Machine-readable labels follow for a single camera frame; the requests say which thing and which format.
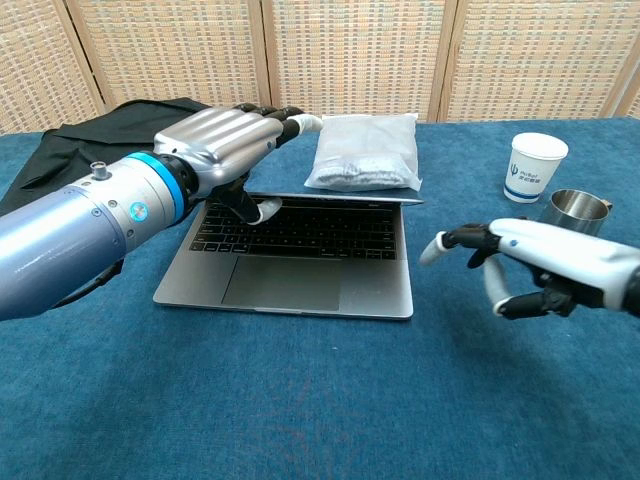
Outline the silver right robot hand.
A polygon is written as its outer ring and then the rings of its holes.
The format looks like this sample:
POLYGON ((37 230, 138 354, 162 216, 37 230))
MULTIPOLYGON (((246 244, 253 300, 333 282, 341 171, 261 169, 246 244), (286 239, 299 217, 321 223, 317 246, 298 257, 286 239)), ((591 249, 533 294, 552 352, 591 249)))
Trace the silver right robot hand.
POLYGON ((498 316, 566 317, 577 305, 639 315, 637 248, 524 218, 501 218, 438 232, 420 263, 429 265, 457 246, 475 251, 468 266, 483 268, 485 291, 498 316), (499 253, 525 265, 540 290, 512 295, 499 253))

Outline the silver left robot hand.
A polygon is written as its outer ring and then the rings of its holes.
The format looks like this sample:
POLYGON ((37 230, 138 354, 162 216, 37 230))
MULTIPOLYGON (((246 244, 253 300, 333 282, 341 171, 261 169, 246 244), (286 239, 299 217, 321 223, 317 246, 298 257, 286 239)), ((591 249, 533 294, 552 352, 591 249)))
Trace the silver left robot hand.
POLYGON ((257 225, 273 217, 282 200, 255 202, 244 190, 250 170, 286 142, 322 128, 319 117, 296 107, 270 113, 249 104, 207 108, 156 133, 153 152, 186 166, 188 205, 215 199, 257 225))

